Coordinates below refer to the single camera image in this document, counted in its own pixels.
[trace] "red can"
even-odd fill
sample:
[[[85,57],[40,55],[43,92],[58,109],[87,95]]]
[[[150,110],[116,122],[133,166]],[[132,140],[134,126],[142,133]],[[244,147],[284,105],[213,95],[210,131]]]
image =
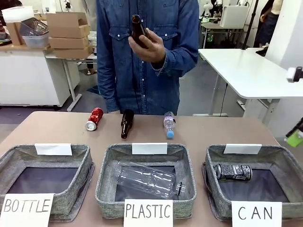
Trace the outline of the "red can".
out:
[[[85,128],[88,131],[94,131],[97,128],[98,122],[103,116],[103,110],[100,108],[95,108],[89,117],[89,120],[85,124]]]

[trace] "black and silver can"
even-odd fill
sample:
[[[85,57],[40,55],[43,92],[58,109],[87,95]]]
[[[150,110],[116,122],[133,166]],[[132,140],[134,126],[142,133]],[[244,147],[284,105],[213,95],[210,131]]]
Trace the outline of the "black and silver can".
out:
[[[217,164],[214,170],[217,179],[249,181],[252,177],[252,170],[248,165]]]

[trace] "blue bottle cap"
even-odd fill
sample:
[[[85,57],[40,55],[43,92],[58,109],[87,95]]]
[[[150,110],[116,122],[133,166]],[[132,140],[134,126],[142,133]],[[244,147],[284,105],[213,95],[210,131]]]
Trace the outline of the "blue bottle cap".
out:
[[[167,131],[167,133],[166,133],[166,136],[167,136],[167,138],[168,139],[172,139],[172,138],[174,138],[174,131]]]

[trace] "shirt cuff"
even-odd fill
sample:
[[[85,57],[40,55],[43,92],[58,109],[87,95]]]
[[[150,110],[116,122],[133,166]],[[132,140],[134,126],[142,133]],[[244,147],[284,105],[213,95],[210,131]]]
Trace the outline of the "shirt cuff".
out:
[[[168,74],[171,67],[174,65],[175,57],[172,51],[165,49],[165,61],[161,69],[155,69],[151,64],[153,70],[155,70],[156,75],[160,76],[161,74],[165,73]]]
[[[115,98],[106,99],[105,102],[106,102],[106,107],[107,107],[108,112],[120,110]]]

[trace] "blue denim shirt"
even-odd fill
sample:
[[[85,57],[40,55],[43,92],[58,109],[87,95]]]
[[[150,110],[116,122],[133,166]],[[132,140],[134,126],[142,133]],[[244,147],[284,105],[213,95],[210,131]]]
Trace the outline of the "blue denim shirt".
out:
[[[163,39],[166,58],[161,69],[132,52],[128,36],[133,14]],[[179,77],[198,59],[197,0],[97,0],[97,16],[98,86],[107,110],[177,114]]]

